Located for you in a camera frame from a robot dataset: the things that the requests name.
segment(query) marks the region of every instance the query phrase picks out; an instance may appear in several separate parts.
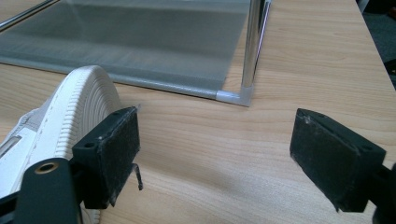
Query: wooden table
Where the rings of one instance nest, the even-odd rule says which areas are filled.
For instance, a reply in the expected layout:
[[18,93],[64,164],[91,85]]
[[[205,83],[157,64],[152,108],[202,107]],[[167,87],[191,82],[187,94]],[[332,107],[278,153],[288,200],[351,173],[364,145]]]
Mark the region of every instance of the wooden table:
[[[1,140],[64,75],[0,64],[0,77]],[[396,93],[354,0],[274,0],[251,107],[117,89],[125,106],[142,106],[145,188],[131,177],[102,223],[371,223],[371,203],[337,214],[290,158],[298,107],[380,145],[388,168],[396,162]]]

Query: white shoe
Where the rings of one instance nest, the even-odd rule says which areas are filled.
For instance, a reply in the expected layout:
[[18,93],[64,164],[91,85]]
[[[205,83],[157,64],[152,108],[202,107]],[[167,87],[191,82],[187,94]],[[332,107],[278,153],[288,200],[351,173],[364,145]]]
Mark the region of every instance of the white shoe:
[[[0,145],[0,198],[20,189],[24,171],[45,159],[72,158],[72,146],[110,113],[121,109],[113,82],[99,66],[72,71],[38,109],[22,116]],[[98,210],[82,209],[84,224]]]

